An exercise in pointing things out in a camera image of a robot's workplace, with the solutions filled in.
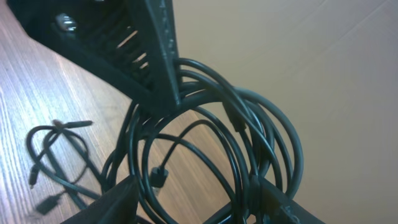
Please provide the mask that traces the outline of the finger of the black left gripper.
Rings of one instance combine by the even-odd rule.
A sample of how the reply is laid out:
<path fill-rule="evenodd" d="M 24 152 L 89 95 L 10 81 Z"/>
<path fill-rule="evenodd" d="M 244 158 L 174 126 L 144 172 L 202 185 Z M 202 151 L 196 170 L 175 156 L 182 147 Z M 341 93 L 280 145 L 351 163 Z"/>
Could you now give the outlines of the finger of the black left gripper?
<path fill-rule="evenodd" d="M 167 0 L 8 0 L 27 35 L 156 115 L 181 104 Z"/>

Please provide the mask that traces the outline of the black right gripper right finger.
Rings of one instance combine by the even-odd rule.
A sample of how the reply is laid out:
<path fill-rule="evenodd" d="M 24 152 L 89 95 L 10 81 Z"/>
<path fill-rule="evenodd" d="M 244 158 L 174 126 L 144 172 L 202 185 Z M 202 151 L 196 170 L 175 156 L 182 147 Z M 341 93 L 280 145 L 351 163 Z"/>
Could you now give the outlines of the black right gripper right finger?
<path fill-rule="evenodd" d="M 244 201 L 241 179 L 234 179 L 233 198 L 206 223 L 322 223 L 264 178 L 255 177 Z"/>

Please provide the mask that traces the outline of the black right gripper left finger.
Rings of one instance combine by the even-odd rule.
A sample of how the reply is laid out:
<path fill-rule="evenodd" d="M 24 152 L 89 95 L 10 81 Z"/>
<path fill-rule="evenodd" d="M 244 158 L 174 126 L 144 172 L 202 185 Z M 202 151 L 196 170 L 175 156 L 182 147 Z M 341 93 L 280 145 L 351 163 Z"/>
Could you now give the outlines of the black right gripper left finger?
<path fill-rule="evenodd" d="M 138 179 L 129 176 L 62 224 L 137 223 L 138 201 Z"/>

